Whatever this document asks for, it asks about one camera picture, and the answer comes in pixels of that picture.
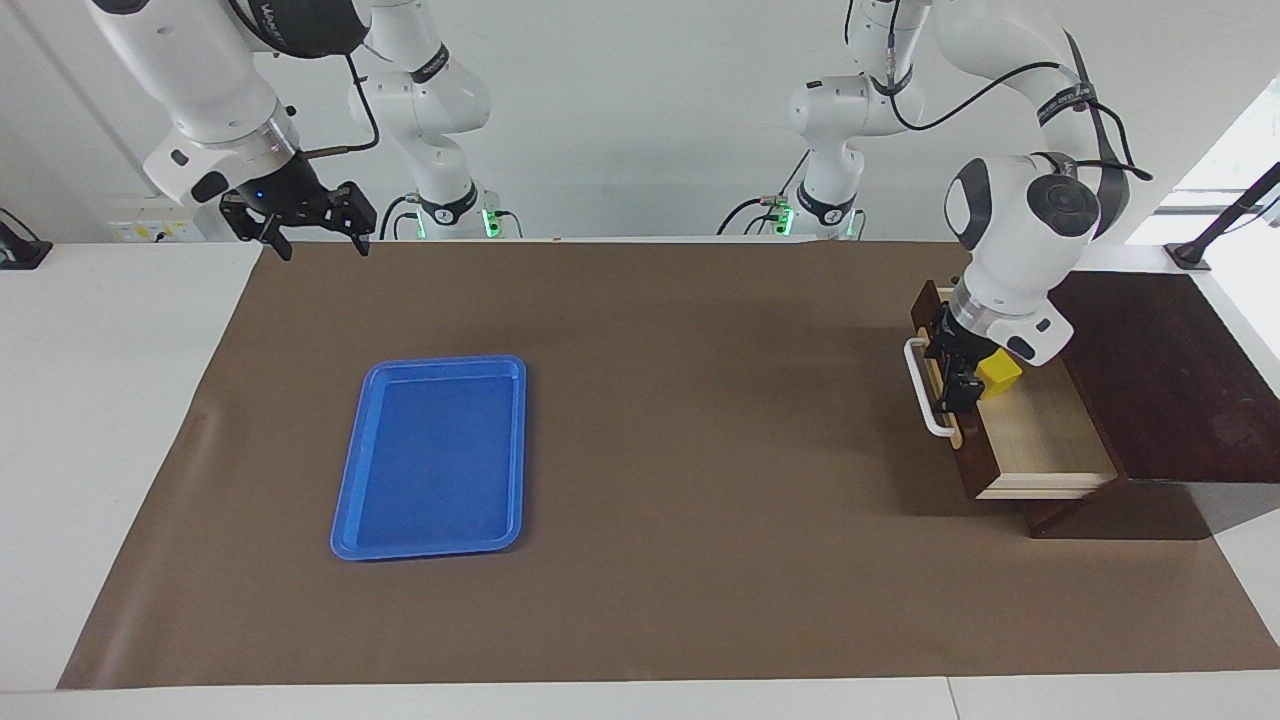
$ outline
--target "yellow block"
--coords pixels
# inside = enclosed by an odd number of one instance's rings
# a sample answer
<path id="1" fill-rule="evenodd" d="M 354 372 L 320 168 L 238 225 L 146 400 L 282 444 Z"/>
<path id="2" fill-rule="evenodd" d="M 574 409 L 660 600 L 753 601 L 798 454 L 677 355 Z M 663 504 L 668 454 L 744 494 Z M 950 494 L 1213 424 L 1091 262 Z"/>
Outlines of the yellow block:
<path id="1" fill-rule="evenodd" d="M 1014 387 L 1018 378 L 1023 377 L 1023 368 L 1014 360 L 1014 356 L 1005 352 L 1005 348 L 997 350 L 989 357 L 978 363 L 978 379 L 980 379 L 987 389 L 982 393 L 982 400 L 991 400 L 997 395 Z"/>

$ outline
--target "blue plastic tray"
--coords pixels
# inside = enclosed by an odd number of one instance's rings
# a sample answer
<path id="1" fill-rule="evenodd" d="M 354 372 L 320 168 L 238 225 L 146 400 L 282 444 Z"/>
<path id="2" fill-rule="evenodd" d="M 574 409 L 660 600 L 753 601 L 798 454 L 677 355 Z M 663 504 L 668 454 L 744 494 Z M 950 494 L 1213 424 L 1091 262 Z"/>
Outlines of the blue plastic tray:
<path id="1" fill-rule="evenodd" d="M 397 360 L 365 377 L 329 544 L 343 560 L 492 552 L 516 541 L 518 357 Z"/>

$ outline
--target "brown mat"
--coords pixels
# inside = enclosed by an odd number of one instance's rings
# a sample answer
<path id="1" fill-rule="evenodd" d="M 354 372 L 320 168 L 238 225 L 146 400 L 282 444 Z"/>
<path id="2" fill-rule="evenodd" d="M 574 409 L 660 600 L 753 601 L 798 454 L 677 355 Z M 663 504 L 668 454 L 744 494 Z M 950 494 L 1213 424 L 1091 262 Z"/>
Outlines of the brown mat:
<path id="1" fill-rule="evenodd" d="M 966 501 L 902 365 L 950 245 L 264 254 L 63 688 L 1235 670 L 1212 541 L 1033 541 Z M 328 547 L 360 382 L 530 370 L 508 552 Z"/>

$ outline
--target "white table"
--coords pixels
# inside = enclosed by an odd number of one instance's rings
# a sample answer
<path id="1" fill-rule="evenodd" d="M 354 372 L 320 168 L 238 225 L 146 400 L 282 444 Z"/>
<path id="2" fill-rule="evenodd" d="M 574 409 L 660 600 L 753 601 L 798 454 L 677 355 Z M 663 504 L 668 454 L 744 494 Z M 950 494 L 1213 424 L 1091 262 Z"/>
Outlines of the white table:
<path id="1" fill-rule="evenodd" d="M 257 255 L 61 245 L 38 272 L 0 274 L 0 719 L 1280 717 L 1280 671 L 51 692 Z M 1125 246 L 1082 266 L 1172 270 Z M 1197 282 L 1280 392 L 1280 359 L 1213 275 Z M 1280 637 L 1280 512 L 1219 543 Z"/>

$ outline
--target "drawer handle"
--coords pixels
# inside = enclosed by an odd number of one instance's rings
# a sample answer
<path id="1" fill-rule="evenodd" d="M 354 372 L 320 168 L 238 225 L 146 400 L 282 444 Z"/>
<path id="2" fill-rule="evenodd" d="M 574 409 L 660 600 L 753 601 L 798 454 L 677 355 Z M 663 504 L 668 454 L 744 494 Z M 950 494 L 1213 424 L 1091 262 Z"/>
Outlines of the drawer handle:
<path id="1" fill-rule="evenodd" d="M 924 419 L 924 427 L 937 437 L 955 438 L 956 429 L 938 423 L 937 418 L 933 416 L 929 396 L 924 392 L 924 377 L 920 374 L 920 363 L 915 359 L 915 348 L 927 345 L 928 341 L 924 338 L 913 337 L 902 346 L 902 355 L 906 357 L 906 374 L 911 375 L 911 386 L 915 387 L 915 400 L 920 405 L 920 418 Z"/>

